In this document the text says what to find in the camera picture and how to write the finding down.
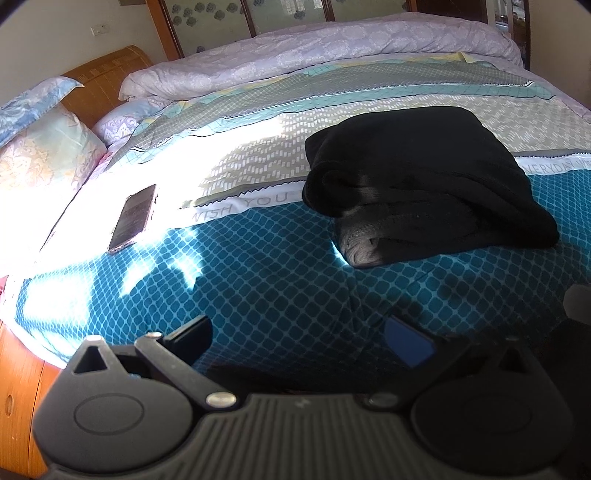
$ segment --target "lavender pillow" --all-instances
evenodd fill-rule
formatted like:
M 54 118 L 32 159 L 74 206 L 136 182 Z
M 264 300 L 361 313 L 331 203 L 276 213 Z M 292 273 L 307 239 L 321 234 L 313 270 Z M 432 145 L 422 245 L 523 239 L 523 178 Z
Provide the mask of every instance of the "lavender pillow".
M 131 135 L 141 122 L 154 116 L 170 103 L 172 102 L 169 100 L 151 98 L 125 102 L 101 118 L 92 131 L 108 147 Z

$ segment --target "wooden footboard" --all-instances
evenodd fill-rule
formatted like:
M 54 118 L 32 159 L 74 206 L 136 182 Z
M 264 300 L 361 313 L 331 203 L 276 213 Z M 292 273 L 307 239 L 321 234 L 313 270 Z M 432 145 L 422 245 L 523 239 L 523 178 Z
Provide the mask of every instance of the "wooden footboard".
M 59 371 L 33 355 L 0 322 L 0 468 L 30 478 L 46 471 L 31 421 Z

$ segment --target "wooden bed frame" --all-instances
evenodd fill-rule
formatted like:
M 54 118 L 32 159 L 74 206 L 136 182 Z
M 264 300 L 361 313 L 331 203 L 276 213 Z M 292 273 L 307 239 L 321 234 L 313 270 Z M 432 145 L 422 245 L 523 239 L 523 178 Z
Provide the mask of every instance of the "wooden bed frame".
M 151 65 L 135 46 L 91 60 L 64 74 L 84 88 L 72 91 L 62 103 L 91 128 L 123 103 L 118 95 L 124 78 Z M 31 422 L 59 372 L 27 350 L 0 322 L 0 469 L 30 478 L 47 470 L 31 435 Z

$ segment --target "frosted glass panel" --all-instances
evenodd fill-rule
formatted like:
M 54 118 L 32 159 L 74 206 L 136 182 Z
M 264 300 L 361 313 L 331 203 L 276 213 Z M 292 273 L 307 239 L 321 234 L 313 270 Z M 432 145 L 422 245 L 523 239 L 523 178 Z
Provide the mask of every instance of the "frosted glass panel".
M 406 0 L 331 0 L 335 20 L 349 22 L 405 11 Z
M 521 50 L 521 57 L 525 65 L 529 65 L 527 58 L 527 19 L 525 18 L 524 0 L 495 0 L 496 26 L 509 36 L 509 18 L 513 12 L 513 40 Z
M 165 0 L 165 4 L 186 57 L 251 37 L 240 0 Z
M 256 33 L 324 22 L 322 0 L 246 0 Z

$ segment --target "circular pad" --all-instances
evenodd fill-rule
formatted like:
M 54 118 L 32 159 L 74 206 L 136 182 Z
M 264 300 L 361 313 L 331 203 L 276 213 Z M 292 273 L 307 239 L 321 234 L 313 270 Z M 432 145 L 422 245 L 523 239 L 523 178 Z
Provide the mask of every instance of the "circular pad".
M 411 421 L 436 457 L 484 475 L 548 466 L 568 446 L 573 428 L 570 410 L 553 388 L 513 372 L 437 385 L 417 399 Z
M 187 437 L 193 411 L 175 388 L 145 378 L 85 378 L 93 388 L 48 396 L 35 418 L 35 439 L 58 465 L 95 475 L 129 472 Z

